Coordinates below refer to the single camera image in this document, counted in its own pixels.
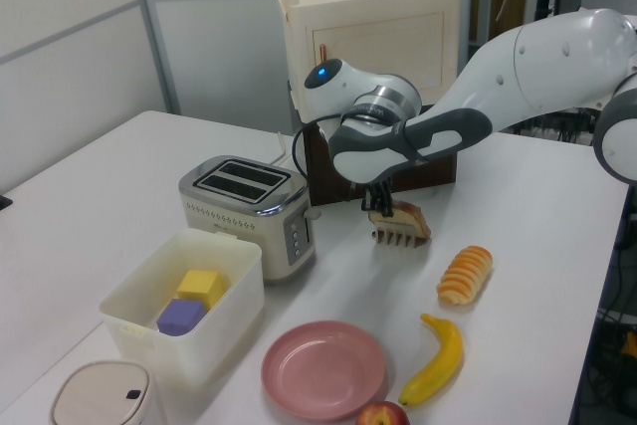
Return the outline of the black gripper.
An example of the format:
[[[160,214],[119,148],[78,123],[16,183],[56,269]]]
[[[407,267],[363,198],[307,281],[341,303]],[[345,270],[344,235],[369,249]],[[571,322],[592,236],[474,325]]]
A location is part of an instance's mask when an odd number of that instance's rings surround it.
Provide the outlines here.
[[[361,210],[376,211],[377,195],[380,195],[378,204],[381,215],[383,217],[392,217],[392,185],[391,177],[365,184],[364,190],[366,192],[361,198]]]

